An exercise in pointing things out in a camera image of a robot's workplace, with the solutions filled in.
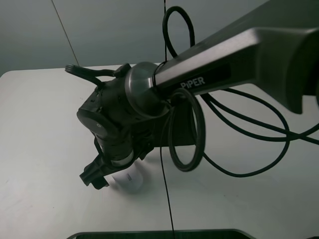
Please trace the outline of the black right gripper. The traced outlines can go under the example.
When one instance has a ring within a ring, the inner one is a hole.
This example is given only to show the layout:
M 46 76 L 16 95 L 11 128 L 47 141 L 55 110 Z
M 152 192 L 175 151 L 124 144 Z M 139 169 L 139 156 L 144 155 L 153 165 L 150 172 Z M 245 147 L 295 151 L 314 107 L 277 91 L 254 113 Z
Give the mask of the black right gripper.
M 99 155 L 84 168 L 80 178 L 97 190 L 109 187 L 105 176 L 144 159 L 154 148 L 147 124 L 160 116 L 160 97 L 154 76 L 158 65 L 124 64 L 116 70 L 76 68 L 76 75 L 96 85 L 77 112 L 80 122 L 91 131 Z

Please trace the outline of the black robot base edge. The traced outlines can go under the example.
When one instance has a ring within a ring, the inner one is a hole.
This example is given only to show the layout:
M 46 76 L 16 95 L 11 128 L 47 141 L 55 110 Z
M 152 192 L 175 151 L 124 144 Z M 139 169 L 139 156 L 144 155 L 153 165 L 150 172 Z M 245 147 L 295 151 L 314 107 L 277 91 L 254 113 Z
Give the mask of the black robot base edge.
M 252 239 L 236 230 L 188 230 L 78 233 L 69 239 Z

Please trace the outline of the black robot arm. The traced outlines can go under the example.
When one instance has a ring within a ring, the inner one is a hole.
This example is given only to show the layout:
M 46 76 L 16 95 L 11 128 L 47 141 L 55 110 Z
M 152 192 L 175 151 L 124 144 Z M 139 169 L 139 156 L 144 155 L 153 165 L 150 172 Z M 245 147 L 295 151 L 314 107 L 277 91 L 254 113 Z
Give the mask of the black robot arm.
M 129 168 L 156 147 L 168 147 L 175 166 L 194 170 L 205 157 L 202 99 L 221 108 L 210 93 L 236 93 L 254 84 L 293 113 L 303 96 L 319 94 L 319 3 L 271 0 L 196 43 L 192 22 L 179 6 L 164 14 L 162 32 L 172 59 L 159 65 L 124 64 L 116 70 L 66 66 L 96 85 L 77 112 L 94 135 L 98 156 L 80 175 L 96 189 L 105 176 Z

